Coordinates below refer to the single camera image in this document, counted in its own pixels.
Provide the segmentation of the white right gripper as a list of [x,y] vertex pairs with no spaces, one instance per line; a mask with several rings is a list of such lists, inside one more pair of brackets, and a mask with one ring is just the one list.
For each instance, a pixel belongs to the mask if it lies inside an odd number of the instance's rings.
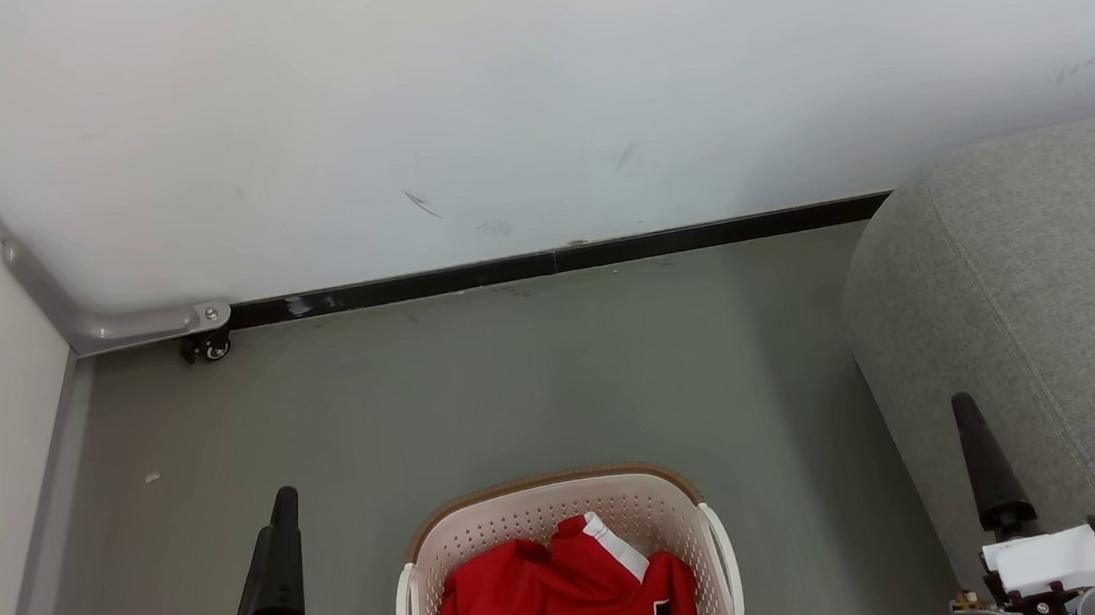
[[[950,397],[980,526],[994,538],[1037,535],[1038,514],[971,394]],[[1095,613],[1095,521],[987,545],[980,558],[1008,605],[1061,603],[1065,615]]]

